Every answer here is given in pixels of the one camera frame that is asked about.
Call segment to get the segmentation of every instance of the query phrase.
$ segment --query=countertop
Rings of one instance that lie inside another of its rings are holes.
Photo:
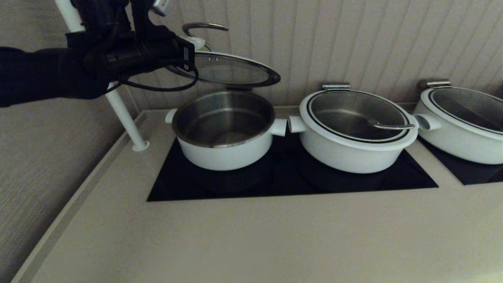
[[[123,135],[13,282],[503,282],[503,183],[465,186],[419,141],[439,188],[146,202],[166,113],[140,114],[150,147]]]

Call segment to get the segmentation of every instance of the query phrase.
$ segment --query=textured wall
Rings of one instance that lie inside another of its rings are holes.
[[[417,101],[418,80],[431,77],[501,95],[502,0],[175,0],[168,17],[151,18],[179,34],[188,22],[228,25],[194,33],[215,51],[278,71],[279,84],[254,90],[275,105],[336,81],[396,102]],[[140,80],[184,81],[162,70]],[[182,93],[135,91],[135,99],[142,109],[168,108],[215,89],[198,83]]]
[[[64,47],[65,32],[54,1],[0,1],[0,46]],[[123,131],[105,97],[0,108],[0,282]]]

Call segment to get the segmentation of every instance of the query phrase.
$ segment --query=glass pot lid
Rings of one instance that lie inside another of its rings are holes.
[[[503,100],[461,88],[439,88],[430,100],[446,114],[477,128],[503,134]]]
[[[319,126],[351,140],[392,142],[405,136],[413,127],[397,106],[360,91],[322,92],[308,101],[307,108],[309,116]],[[396,125],[397,128],[385,129],[379,127],[380,124]]]
[[[199,71],[200,81],[230,88],[266,87],[281,80],[277,72],[264,64],[225,53],[197,51],[194,64]],[[194,78],[193,74],[177,66],[166,68],[177,75]]]

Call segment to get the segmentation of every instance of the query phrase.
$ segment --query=black cooktop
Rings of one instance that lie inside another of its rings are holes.
[[[461,159],[417,137],[464,185],[503,182],[503,164],[487,165]]]
[[[275,136],[255,163],[232,171],[212,171],[192,164],[173,143],[147,201],[302,195],[437,188],[438,185],[402,151],[388,169],[355,174],[331,168],[312,157],[298,134]]]

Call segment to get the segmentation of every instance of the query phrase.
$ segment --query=wire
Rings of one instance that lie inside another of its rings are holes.
[[[121,86],[121,85],[122,85],[122,83],[121,83],[121,82],[118,82],[118,83],[116,83],[113,87],[111,87],[111,88],[107,89],[107,90],[106,90],[103,94],[107,94],[107,93],[111,92],[112,90],[114,90],[114,89],[118,88],[118,87],[119,87],[119,86]]]
[[[197,71],[196,66],[194,66],[192,63],[190,63],[187,60],[175,59],[175,60],[162,60],[161,62],[162,63],[166,63],[165,66],[174,65],[174,64],[185,64],[185,65],[188,65],[189,67],[192,68],[192,70],[194,72],[194,80],[192,82],[190,82],[189,84],[187,84],[187,85],[184,85],[184,86],[181,86],[181,87],[175,87],[175,88],[156,88],[156,87],[151,87],[151,86],[146,86],[146,85],[142,85],[142,84],[133,83],[133,82],[131,82],[128,79],[125,79],[125,78],[118,78],[117,80],[119,81],[119,83],[121,83],[123,85],[131,86],[131,87],[139,88],[139,89],[143,89],[143,90],[159,91],[159,92],[175,92],[175,91],[186,90],[188,88],[193,87],[196,84],[197,80],[199,79],[199,72]]]

